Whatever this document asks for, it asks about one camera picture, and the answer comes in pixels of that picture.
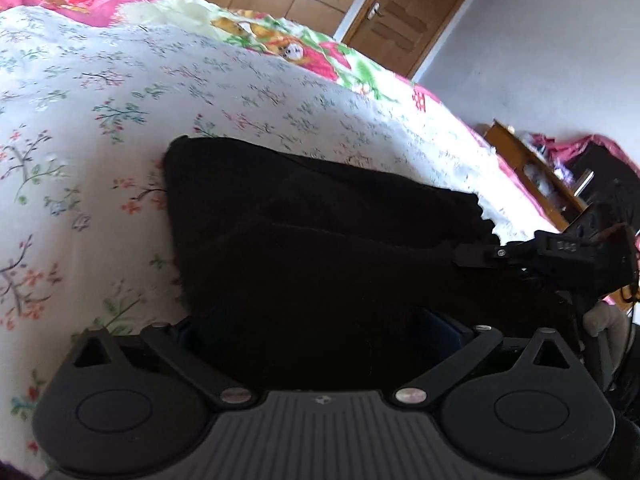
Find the black pants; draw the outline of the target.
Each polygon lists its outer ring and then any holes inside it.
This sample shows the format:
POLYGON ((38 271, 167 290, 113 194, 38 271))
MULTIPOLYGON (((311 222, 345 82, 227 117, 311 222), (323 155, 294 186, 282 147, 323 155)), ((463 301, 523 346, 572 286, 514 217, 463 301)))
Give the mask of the black pants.
POLYGON ((459 347, 454 253, 498 243, 473 194, 188 138, 163 160, 183 352, 245 387, 394 388, 459 347))

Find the wooden side cabinet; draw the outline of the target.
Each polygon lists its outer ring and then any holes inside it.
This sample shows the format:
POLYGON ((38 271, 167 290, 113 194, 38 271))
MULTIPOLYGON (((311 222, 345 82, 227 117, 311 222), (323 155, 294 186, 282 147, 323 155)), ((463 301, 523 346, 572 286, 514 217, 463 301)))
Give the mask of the wooden side cabinet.
POLYGON ((501 122, 495 120, 484 138, 558 230, 566 229, 587 208, 552 168, 501 122))

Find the pink cloth on cabinet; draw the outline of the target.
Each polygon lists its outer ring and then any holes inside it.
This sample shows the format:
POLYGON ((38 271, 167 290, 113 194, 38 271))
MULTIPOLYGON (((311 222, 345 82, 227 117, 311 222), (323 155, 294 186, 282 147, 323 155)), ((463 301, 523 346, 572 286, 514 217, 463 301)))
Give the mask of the pink cloth on cabinet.
POLYGON ((532 134, 533 144, 536 148, 544 148, 548 159, 554 164, 565 165, 578 155, 582 154, 590 144, 600 146, 608 151, 608 154, 623 162, 637 177, 640 177, 639 166, 627 155, 627 153, 612 139, 600 134, 581 136, 573 141, 558 141, 541 133, 532 134))

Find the brown wooden door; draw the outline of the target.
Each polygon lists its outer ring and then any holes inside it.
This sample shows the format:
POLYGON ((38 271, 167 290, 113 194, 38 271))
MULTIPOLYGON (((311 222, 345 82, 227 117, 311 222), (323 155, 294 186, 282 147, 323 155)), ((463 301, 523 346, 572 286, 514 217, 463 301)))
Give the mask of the brown wooden door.
POLYGON ((392 72, 411 78, 464 0, 366 0, 344 44, 392 72), (373 3, 382 18, 369 21, 373 3))

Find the white floral bed sheet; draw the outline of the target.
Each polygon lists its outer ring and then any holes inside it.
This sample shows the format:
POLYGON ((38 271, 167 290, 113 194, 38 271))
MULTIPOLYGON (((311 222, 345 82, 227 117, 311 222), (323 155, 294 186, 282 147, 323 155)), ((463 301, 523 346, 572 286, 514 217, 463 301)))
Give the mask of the white floral bed sheet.
POLYGON ((160 161, 231 136, 478 195, 502 240, 549 222, 442 104, 379 101, 175 26, 1 15, 1 458, 40 476, 32 413, 73 339, 184 309, 160 161))

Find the pink cartoon quilt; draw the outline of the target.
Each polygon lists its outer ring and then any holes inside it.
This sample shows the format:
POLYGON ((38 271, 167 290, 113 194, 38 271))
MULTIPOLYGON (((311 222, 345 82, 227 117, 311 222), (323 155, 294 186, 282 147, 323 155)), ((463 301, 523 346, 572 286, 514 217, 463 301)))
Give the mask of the pink cartoon quilt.
POLYGON ((214 41, 275 55, 341 87, 430 114, 439 98, 359 51, 286 18, 206 0, 1 0, 2 10, 40 6, 92 27, 174 24, 214 41))

